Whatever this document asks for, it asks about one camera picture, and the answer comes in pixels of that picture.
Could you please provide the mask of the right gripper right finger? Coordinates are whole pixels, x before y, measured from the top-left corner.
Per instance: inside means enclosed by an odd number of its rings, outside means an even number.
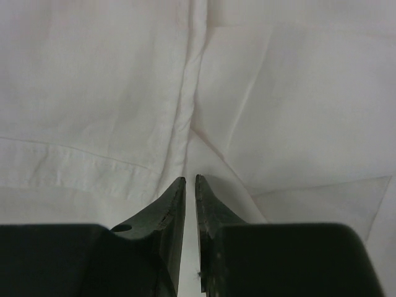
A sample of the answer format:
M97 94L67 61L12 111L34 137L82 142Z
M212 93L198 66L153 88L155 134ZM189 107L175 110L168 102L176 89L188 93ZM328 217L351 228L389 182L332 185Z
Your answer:
M359 236L339 223L250 224L195 180L206 296L382 296Z

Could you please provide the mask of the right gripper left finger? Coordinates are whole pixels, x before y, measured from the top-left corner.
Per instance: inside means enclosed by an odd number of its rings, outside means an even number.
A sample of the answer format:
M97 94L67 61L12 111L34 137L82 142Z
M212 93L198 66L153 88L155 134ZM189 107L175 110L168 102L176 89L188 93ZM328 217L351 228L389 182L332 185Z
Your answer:
M107 229L94 224L3 225L2 296L176 296L186 180Z

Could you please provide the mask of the white long sleeve shirt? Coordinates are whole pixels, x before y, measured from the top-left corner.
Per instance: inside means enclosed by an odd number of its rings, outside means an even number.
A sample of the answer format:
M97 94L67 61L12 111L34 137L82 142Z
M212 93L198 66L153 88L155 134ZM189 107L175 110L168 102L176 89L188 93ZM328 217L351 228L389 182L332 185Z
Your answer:
M337 222L395 295L394 1L2 1L1 223L112 227L194 178L253 223Z

